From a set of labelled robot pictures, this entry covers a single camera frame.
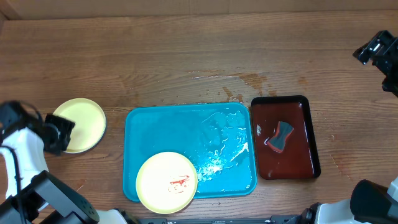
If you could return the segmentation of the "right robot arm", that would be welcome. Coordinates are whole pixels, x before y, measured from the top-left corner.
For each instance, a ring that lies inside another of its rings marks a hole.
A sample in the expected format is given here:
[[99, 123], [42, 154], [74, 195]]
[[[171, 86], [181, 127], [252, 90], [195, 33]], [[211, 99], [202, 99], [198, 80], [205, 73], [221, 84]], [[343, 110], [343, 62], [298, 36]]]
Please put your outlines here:
[[[382, 89], [397, 95], [397, 37], [380, 30], [353, 56], [361, 63], [372, 61], [386, 77]], [[321, 223], [391, 223], [397, 224], [397, 180], [385, 187], [369, 180], [361, 180], [351, 198], [336, 203], [314, 203], [300, 215], [272, 216], [265, 223], [321, 224]]]

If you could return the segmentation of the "red and black sponge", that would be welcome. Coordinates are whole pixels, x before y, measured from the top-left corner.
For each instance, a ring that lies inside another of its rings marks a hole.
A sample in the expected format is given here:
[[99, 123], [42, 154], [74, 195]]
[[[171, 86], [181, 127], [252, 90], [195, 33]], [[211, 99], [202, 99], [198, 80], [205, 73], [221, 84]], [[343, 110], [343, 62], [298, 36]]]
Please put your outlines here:
[[274, 135], [266, 141], [266, 145], [273, 151], [282, 153], [287, 144], [289, 136], [294, 131], [294, 127], [284, 121], [279, 121]]

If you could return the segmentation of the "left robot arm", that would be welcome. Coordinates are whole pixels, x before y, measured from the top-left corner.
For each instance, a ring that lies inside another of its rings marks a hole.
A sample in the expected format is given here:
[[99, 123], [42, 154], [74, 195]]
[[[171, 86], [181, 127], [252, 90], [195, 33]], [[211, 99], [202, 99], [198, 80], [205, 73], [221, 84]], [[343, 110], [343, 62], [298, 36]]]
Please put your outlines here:
[[45, 152], [67, 149], [75, 123], [39, 112], [28, 113], [20, 101], [1, 104], [1, 155], [6, 162], [7, 192], [1, 223], [32, 223], [47, 205], [54, 211], [44, 223], [137, 223], [125, 211], [95, 210], [89, 201], [48, 171]]

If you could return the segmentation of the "yellow plate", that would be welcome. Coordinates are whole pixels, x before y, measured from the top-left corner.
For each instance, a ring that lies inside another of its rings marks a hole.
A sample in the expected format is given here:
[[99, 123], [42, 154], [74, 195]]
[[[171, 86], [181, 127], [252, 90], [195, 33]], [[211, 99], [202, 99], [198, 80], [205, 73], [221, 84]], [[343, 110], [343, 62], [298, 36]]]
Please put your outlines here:
[[53, 114], [75, 123], [66, 153], [78, 154], [92, 149], [105, 133], [105, 113], [93, 100], [86, 98], [68, 100], [61, 104]]
[[136, 178], [141, 204], [154, 213], [171, 214], [194, 198], [198, 177], [193, 164], [176, 152], [161, 152], [143, 163]]

